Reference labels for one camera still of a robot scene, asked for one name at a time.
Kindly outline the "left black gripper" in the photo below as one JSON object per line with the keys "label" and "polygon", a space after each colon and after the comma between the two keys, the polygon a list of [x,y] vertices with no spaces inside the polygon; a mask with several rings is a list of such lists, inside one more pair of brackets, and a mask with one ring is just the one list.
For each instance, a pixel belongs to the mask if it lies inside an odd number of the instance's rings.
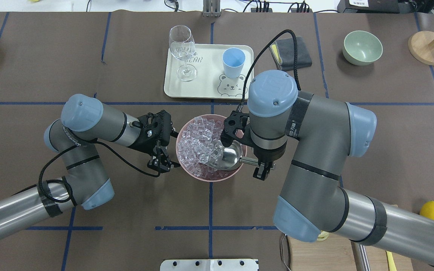
{"label": "left black gripper", "polygon": [[140,134],[130,145],[130,149],[149,154],[150,161],[147,167],[160,172],[170,172],[172,168],[181,165],[172,161],[167,153],[166,146],[169,145],[170,137],[179,137],[179,132],[173,127],[171,114],[165,110],[158,113],[147,113],[130,123],[131,127],[140,129]]}

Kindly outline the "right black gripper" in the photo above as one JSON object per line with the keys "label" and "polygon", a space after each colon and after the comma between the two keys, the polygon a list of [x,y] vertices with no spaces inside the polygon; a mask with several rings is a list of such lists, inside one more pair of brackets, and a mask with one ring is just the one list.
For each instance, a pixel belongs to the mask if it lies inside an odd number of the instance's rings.
{"label": "right black gripper", "polygon": [[278,159],[278,139],[265,138],[252,128],[251,115],[233,110],[224,120],[221,142],[229,147],[234,141],[250,146],[258,159],[254,164],[253,178],[265,181],[271,170],[274,170]]}

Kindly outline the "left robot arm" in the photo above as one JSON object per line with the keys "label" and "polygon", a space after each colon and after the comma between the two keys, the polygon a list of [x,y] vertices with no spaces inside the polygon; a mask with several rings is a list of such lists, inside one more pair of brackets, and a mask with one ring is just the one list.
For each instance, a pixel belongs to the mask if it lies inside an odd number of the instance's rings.
{"label": "left robot arm", "polygon": [[49,180],[44,172],[55,158],[43,166],[38,182],[0,201],[0,240],[74,206],[90,210],[110,201],[115,192],[96,145],[113,142],[150,156],[147,167],[159,177],[179,163],[167,153],[171,137],[179,134],[171,115],[161,110],[133,117],[100,100],[75,94],[65,103],[61,117],[44,133],[44,142],[62,158],[67,174]]}

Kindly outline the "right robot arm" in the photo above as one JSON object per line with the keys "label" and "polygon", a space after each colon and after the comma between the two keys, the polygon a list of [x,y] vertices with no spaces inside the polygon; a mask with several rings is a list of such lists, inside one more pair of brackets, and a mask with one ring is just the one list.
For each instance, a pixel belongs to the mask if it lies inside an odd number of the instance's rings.
{"label": "right robot arm", "polygon": [[303,242],[336,233],[434,267],[434,220],[339,185],[346,158],[364,155],[373,139],[372,111],[300,91],[280,70],[255,76],[248,93],[249,113],[233,111],[221,139],[253,149],[255,178],[267,177],[288,138],[298,140],[273,217],[278,230]]}

